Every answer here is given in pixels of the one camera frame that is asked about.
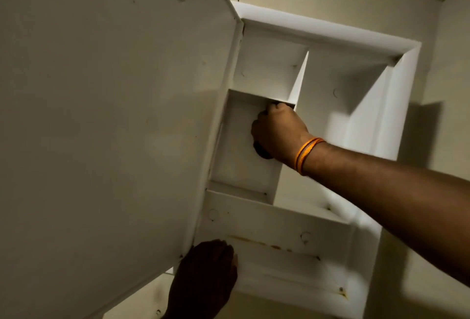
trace hand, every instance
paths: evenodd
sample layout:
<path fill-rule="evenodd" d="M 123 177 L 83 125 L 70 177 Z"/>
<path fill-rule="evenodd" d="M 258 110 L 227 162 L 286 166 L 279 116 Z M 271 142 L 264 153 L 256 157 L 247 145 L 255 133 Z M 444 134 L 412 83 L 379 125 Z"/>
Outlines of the hand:
<path fill-rule="evenodd" d="M 237 280 L 238 259 L 225 241 L 202 242 L 179 264 L 166 319 L 213 319 L 227 303 Z"/>
<path fill-rule="evenodd" d="M 251 125 L 251 134 L 278 161 L 294 168 L 295 156 L 312 139 L 307 126 L 285 103 L 270 104 Z"/>

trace person's left hand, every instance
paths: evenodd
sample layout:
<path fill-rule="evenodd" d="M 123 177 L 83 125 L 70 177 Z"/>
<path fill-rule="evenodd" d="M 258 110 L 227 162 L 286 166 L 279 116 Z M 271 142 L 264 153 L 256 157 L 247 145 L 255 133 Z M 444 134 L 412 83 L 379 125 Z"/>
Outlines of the person's left hand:
<path fill-rule="evenodd" d="M 230 298 L 238 259 L 225 241 L 202 242 L 181 261 L 175 274 L 165 319 L 213 319 Z"/>

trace person's right arm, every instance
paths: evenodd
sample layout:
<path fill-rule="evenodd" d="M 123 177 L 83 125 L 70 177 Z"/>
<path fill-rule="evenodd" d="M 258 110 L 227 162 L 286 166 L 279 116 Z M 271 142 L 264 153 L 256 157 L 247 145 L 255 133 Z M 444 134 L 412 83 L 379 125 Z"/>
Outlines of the person's right arm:
<path fill-rule="evenodd" d="M 272 105 L 267 114 L 260 114 L 252 134 L 290 167 L 298 150 L 312 138 L 285 104 Z M 302 171 L 470 286 L 470 182 L 327 143 L 314 147 Z"/>

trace orange thread bracelet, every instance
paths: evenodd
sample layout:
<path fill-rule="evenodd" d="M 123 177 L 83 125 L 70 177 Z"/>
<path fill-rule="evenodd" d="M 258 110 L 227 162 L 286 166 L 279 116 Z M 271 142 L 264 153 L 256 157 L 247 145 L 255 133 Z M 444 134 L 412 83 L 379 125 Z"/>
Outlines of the orange thread bracelet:
<path fill-rule="evenodd" d="M 300 156 L 300 158 L 298 159 L 298 166 L 297 166 L 297 172 L 300 174 L 300 175 L 303 175 L 302 174 L 302 167 L 304 165 L 304 162 L 307 158 L 307 156 L 310 154 L 310 152 L 313 150 L 313 148 L 318 144 L 318 143 L 321 143 L 321 142 L 325 142 L 324 139 L 322 138 L 315 138 L 313 141 L 311 141 L 309 143 L 309 145 L 307 147 L 304 148 L 304 151 L 302 152 L 302 155 Z"/>
<path fill-rule="evenodd" d="M 306 142 L 302 147 L 300 147 L 300 150 L 297 152 L 297 155 L 295 156 L 295 159 L 294 159 L 294 170 L 297 172 L 297 161 L 298 161 L 298 157 L 301 155 L 302 151 L 305 149 L 306 146 L 308 146 L 312 141 L 314 141 L 315 139 L 317 139 L 317 137 L 314 137 L 312 139 L 310 139 L 308 142 Z"/>

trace open cabinet door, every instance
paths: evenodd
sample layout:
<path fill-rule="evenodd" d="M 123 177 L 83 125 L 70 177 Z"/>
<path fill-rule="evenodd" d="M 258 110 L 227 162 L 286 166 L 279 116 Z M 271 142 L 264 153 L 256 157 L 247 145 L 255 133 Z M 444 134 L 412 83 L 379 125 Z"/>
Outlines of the open cabinet door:
<path fill-rule="evenodd" d="M 84 318 L 184 251 L 239 20 L 228 0 L 0 15 L 1 316 Z"/>

